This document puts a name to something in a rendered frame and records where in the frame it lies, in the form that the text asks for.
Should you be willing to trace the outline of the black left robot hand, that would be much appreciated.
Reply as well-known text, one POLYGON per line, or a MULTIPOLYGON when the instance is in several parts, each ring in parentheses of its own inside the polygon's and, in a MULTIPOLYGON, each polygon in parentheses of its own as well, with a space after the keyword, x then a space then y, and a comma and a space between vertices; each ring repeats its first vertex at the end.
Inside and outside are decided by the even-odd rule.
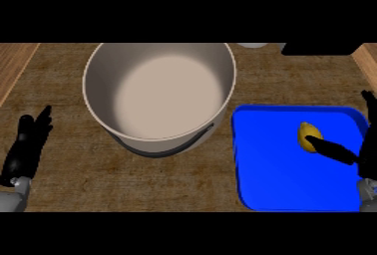
POLYGON ((19 177, 33 178, 51 126, 51 107, 47 106, 38 116, 23 115, 17 122, 16 139, 5 155, 0 173, 0 185, 14 186, 19 177))

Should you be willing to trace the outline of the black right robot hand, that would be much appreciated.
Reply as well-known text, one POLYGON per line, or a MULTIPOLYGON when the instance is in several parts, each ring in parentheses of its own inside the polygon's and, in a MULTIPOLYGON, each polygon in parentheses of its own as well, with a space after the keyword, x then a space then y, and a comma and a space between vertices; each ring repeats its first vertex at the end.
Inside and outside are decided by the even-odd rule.
POLYGON ((360 92, 368 108, 369 127, 365 132, 359 154, 354 154, 341 144, 334 143, 311 134, 304 140, 314 151, 331 159, 351 165, 357 164, 357 175, 377 181, 377 97, 371 91, 360 92))

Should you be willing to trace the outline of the yellow lemon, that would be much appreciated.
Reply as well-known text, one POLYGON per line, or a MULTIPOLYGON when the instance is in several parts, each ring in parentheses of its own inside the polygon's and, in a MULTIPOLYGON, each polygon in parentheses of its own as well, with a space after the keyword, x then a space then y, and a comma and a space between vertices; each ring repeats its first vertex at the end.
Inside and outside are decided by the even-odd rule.
POLYGON ((314 127, 314 125, 311 125, 307 122, 301 122, 297 130, 298 145, 307 152, 314 152, 314 147, 305 139, 308 135, 313 136, 314 138, 322 139, 320 131, 314 127))

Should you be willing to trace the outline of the blue tray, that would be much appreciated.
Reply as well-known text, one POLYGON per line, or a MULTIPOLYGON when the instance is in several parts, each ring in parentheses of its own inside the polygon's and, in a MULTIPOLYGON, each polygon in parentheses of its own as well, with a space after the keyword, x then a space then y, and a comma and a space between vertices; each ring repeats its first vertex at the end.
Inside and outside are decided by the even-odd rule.
POLYGON ((347 107, 242 105, 230 118, 237 197, 255 211, 356 211, 357 167, 297 142, 301 123, 323 138, 359 151, 368 128, 347 107))

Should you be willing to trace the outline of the large beige pot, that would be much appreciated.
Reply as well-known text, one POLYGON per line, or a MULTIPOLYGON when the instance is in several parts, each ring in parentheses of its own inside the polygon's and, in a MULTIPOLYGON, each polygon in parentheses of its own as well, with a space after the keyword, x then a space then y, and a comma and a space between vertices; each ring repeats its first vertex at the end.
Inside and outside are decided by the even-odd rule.
POLYGON ((131 153, 172 156, 217 129, 235 77, 226 43, 103 43, 85 64, 84 103, 131 153))

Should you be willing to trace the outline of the black appliance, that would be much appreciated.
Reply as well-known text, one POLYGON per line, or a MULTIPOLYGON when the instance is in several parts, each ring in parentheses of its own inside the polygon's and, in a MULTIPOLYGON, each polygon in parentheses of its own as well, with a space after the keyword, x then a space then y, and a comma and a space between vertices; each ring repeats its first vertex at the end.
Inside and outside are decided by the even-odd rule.
POLYGON ((280 49, 283 56, 347 56, 360 43, 286 43, 280 49))

